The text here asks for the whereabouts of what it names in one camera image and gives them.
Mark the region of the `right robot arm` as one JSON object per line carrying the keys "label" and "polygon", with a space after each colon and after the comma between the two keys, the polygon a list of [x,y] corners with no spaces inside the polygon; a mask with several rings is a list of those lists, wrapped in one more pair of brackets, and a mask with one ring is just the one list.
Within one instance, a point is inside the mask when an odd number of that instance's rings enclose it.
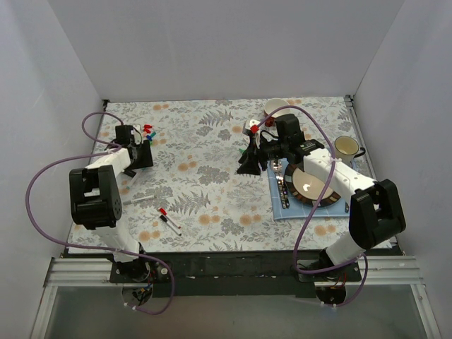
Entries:
{"label": "right robot arm", "polygon": [[389,179],[377,181],[344,164],[335,156],[329,140],[307,139],[294,114],[275,119],[277,136],[268,141],[263,121],[248,120],[243,125],[249,144],[239,159],[238,173],[259,175],[270,160],[285,159],[301,171],[323,182],[345,200],[349,207],[348,231],[321,251],[318,261],[294,269],[303,275],[322,275],[338,279],[345,267],[376,245],[403,232],[405,217],[397,186]]}

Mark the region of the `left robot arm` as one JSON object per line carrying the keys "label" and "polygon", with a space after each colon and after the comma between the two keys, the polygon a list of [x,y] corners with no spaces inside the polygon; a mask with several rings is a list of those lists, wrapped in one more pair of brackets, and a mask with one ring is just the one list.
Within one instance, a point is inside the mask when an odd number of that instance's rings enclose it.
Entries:
{"label": "left robot arm", "polygon": [[113,249],[119,274],[134,282],[145,281],[150,265],[135,253],[143,247],[121,222],[122,202],[117,178],[125,174],[133,181],[138,171],[153,166],[150,144],[133,125],[115,127],[108,153],[92,164],[69,173],[71,216],[78,225],[96,234],[105,246]]}

